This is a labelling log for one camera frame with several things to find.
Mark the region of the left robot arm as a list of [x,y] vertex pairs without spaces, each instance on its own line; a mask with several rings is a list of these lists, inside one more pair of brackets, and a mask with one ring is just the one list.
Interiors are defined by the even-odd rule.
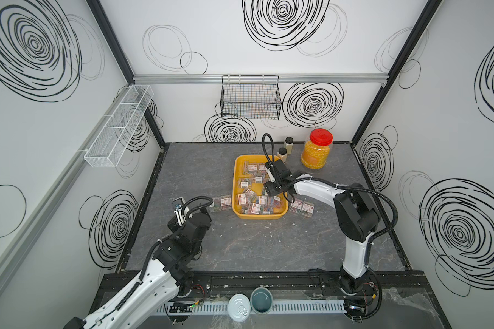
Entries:
[[201,252],[211,227],[207,211],[191,214],[185,223],[147,254],[141,271],[115,296],[84,319],[74,317],[65,328],[138,328],[161,305],[186,295],[193,284],[188,267]]

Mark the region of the yellow plastic tray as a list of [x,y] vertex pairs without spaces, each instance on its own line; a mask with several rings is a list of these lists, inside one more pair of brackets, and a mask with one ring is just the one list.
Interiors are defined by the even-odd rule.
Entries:
[[[233,170],[233,211],[240,219],[280,219],[289,209],[289,202],[282,194],[269,197],[263,184],[269,181],[264,171],[267,159],[263,154],[241,155],[235,160]],[[249,215],[250,204],[261,204],[260,215]]]

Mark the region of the paper clip box table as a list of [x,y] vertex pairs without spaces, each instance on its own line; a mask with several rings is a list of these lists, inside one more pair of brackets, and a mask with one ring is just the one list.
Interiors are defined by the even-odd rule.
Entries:
[[301,208],[301,214],[304,217],[311,218],[314,214],[314,204],[310,202],[303,202]]
[[228,211],[233,208],[233,200],[230,195],[220,197],[220,208],[222,211]]

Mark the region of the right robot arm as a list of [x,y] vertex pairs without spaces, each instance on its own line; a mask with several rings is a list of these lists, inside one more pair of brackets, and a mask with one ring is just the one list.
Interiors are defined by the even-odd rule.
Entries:
[[270,197],[294,193],[311,197],[336,211],[338,225],[346,237],[339,285],[348,296],[356,295],[364,286],[371,238],[380,220],[369,191],[359,184],[337,185],[298,171],[292,173],[282,160],[267,161],[264,167],[269,176],[264,189]]

